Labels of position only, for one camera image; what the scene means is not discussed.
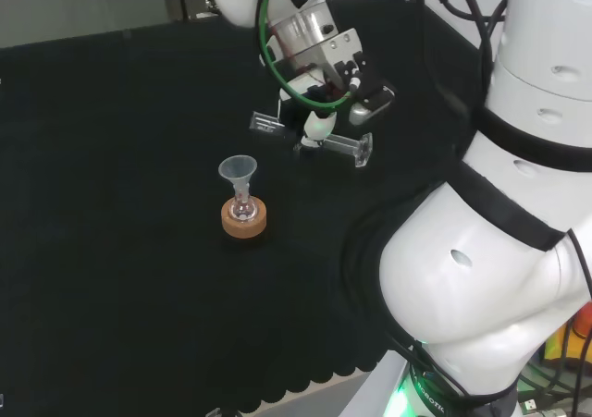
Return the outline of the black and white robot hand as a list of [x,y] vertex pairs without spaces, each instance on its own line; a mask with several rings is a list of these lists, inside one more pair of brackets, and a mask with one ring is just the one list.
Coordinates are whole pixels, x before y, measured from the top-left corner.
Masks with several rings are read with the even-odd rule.
[[[297,76],[289,86],[302,98],[318,104],[336,104],[349,111],[348,120],[360,126],[394,101],[395,91],[367,55],[355,29],[335,33],[295,55]],[[278,97],[279,121],[298,138],[303,149],[320,149],[331,138],[339,108],[306,107],[287,92]]]

